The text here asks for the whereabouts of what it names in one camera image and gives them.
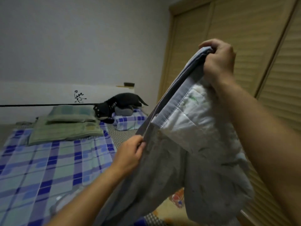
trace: black plush dog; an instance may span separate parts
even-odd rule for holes
[[[141,107],[141,103],[147,105],[137,94],[121,93],[103,103],[95,105],[93,109],[96,116],[100,120],[104,120],[112,116],[112,113],[115,111],[116,106],[119,108],[125,108],[129,105]]]

